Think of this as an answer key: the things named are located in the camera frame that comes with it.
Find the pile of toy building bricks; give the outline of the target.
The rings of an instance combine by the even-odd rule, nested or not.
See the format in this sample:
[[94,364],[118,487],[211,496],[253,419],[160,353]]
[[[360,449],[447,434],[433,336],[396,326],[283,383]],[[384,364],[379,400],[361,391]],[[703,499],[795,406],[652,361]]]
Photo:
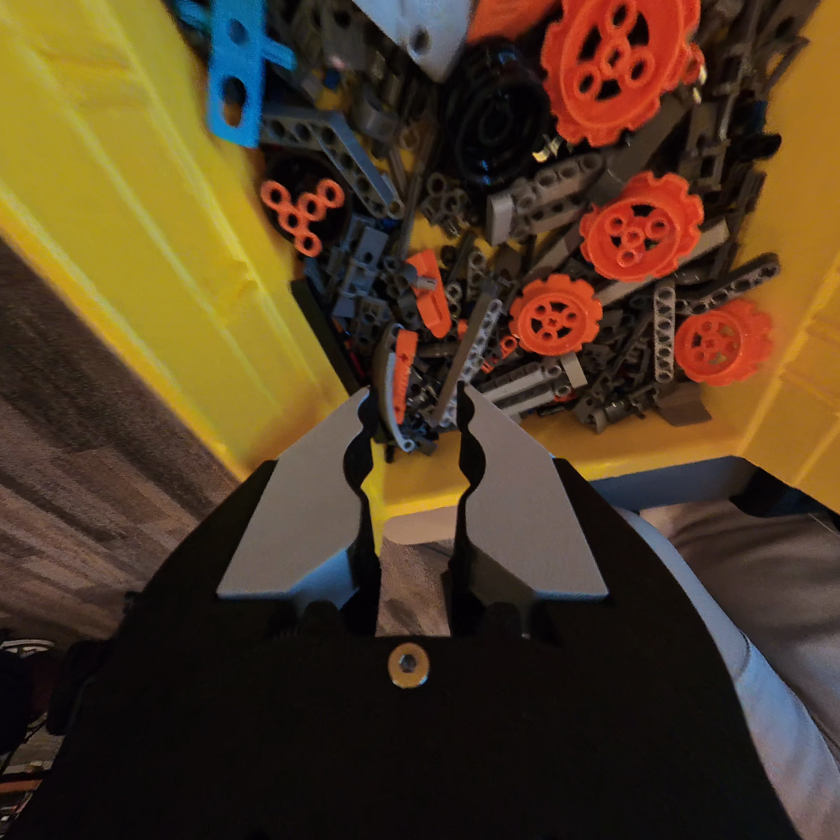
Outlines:
[[773,351],[736,266],[814,2],[165,2],[206,121],[257,151],[293,293],[386,461],[473,385],[596,433],[709,418]]

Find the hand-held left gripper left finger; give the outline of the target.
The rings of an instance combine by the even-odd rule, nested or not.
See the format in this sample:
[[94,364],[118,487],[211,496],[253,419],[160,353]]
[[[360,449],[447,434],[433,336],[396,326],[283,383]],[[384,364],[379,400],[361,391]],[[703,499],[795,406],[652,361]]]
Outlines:
[[375,389],[361,388],[278,456],[216,594],[280,600],[297,616],[332,604],[374,635],[382,567],[363,484],[374,467]]

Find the person's light shirt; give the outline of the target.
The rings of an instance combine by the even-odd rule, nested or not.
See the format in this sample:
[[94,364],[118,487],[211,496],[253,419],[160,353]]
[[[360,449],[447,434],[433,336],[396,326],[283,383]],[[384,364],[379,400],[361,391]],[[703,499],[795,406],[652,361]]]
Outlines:
[[673,544],[641,514],[616,510],[688,594],[725,660],[753,743],[801,838],[839,838],[838,758],[793,689],[729,618]]

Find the person's beige trousers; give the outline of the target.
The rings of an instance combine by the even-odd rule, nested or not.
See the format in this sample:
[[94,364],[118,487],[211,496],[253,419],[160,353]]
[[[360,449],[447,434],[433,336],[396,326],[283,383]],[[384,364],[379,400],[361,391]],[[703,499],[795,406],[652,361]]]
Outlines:
[[758,518],[732,501],[644,509],[839,745],[839,537],[823,514]]

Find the black dimpled pad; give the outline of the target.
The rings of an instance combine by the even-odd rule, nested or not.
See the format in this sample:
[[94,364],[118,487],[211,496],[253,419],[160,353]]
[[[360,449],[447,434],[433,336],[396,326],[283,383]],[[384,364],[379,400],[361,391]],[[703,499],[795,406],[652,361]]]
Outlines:
[[763,469],[756,469],[730,502],[753,518],[783,518],[814,512],[819,505],[801,490],[786,485]]

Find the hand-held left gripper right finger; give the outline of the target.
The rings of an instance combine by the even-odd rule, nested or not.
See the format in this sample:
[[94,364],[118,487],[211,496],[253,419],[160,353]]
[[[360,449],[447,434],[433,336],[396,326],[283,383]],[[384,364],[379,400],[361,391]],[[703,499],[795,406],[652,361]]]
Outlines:
[[478,632],[502,605],[531,632],[541,605],[603,602],[609,590],[550,451],[472,385],[457,393],[458,502],[445,575],[450,632]]

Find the yellow plastic bin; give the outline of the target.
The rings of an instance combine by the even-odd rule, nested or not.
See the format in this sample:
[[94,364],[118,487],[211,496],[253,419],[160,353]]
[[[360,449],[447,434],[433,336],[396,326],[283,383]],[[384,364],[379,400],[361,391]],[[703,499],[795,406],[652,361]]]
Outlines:
[[[246,478],[345,398],[292,298],[252,160],[207,131],[203,69],[161,2],[1,15],[3,236]],[[839,3],[821,2],[805,36],[770,100],[783,143],[738,255],[780,258],[750,295],[773,353],[705,391],[708,423],[522,423],[588,480],[736,455],[838,510]]]

